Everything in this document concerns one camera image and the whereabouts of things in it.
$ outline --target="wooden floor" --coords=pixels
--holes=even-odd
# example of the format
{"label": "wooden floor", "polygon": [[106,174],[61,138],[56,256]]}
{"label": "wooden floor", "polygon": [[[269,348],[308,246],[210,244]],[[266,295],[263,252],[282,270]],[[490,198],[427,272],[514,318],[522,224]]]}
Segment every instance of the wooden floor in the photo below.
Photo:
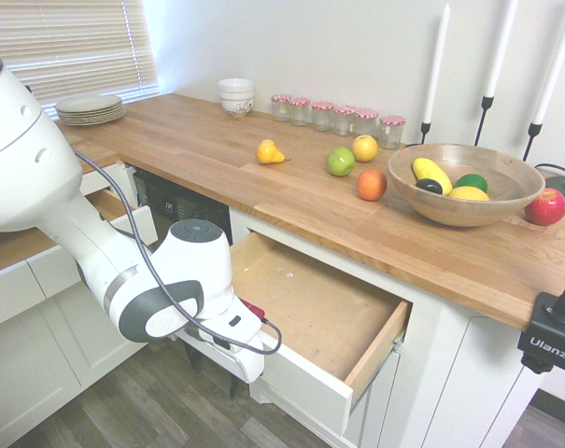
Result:
{"label": "wooden floor", "polygon": [[529,406],[503,448],[565,448],[565,424]]}
{"label": "wooden floor", "polygon": [[[205,360],[191,368],[182,343],[152,343],[66,404],[11,448],[327,448]],[[565,448],[565,425],[529,407],[503,448]]]}

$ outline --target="red object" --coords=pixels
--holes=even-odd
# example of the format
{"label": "red object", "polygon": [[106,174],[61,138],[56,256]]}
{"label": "red object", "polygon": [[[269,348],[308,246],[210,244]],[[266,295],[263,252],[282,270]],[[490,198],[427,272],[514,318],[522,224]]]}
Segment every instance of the red object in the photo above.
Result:
{"label": "red object", "polygon": [[544,189],[535,200],[525,207],[525,215],[533,224],[549,226],[565,215],[565,197],[557,189]]}
{"label": "red object", "polygon": [[377,112],[375,112],[373,109],[357,109],[357,112],[355,112],[355,115],[357,117],[359,117],[360,119],[376,119],[377,118]]}
{"label": "red object", "polygon": [[400,115],[388,115],[379,119],[379,122],[386,126],[403,126],[406,123],[406,119]]}
{"label": "red object", "polygon": [[348,115],[354,112],[353,108],[348,105],[338,105],[334,108],[334,114]]}
{"label": "red object", "polygon": [[263,320],[265,318],[265,312],[259,306],[255,306],[248,301],[244,301],[240,297],[238,299],[249,309],[251,313],[256,315],[260,320]]}
{"label": "red object", "polygon": [[332,110],[334,109],[334,103],[329,101],[318,101],[317,103],[313,103],[311,108],[316,110]]}
{"label": "red object", "polygon": [[290,101],[290,98],[292,98],[290,95],[279,94],[272,96],[272,101],[279,103],[287,103],[288,101]]}
{"label": "red object", "polygon": [[309,105],[310,103],[309,98],[292,98],[289,100],[290,105]]}

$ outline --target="yellow pear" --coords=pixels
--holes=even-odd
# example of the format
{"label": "yellow pear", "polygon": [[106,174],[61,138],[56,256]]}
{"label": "yellow pear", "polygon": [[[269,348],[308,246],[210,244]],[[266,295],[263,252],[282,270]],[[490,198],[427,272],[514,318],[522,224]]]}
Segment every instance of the yellow pear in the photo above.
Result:
{"label": "yellow pear", "polygon": [[261,163],[280,163],[286,158],[275,146],[274,141],[266,138],[257,148],[257,159]]}

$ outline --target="glass jar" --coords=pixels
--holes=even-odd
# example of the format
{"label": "glass jar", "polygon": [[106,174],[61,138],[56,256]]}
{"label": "glass jar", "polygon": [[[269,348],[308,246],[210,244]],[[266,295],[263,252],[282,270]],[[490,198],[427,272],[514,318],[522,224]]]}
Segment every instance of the glass jar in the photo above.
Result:
{"label": "glass jar", "polygon": [[341,137],[350,135],[353,125],[353,109],[346,105],[338,105],[334,109],[334,133]]}
{"label": "glass jar", "polygon": [[353,135],[355,133],[355,114],[357,113],[357,111],[359,110],[358,107],[355,107],[354,105],[346,105],[345,107],[348,107],[350,110],[353,111],[353,115],[350,118],[350,134]]}
{"label": "glass jar", "polygon": [[292,126],[306,126],[309,122],[309,105],[311,101],[308,98],[292,98],[290,104],[290,124]]}
{"label": "glass jar", "polygon": [[313,109],[313,129],[325,133],[332,128],[332,110],[334,104],[329,101],[319,101],[311,105]]}
{"label": "glass jar", "polygon": [[374,110],[358,109],[355,112],[353,133],[355,135],[374,135],[375,119],[377,119],[377,112]]}
{"label": "glass jar", "polygon": [[274,121],[290,120],[290,95],[274,95],[272,96],[272,110]]}
{"label": "glass jar", "polygon": [[379,119],[379,146],[384,149],[397,149],[401,143],[406,119],[400,115],[388,115]]}

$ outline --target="black camera clamp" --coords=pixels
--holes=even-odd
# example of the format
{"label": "black camera clamp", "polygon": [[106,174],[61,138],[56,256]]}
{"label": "black camera clamp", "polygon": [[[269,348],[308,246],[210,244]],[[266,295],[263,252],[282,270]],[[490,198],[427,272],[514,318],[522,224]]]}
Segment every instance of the black camera clamp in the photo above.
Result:
{"label": "black camera clamp", "polygon": [[535,300],[531,321],[518,340],[524,352],[521,363],[535,373],[565,370],[565,289],[560,297],[541,292]]}

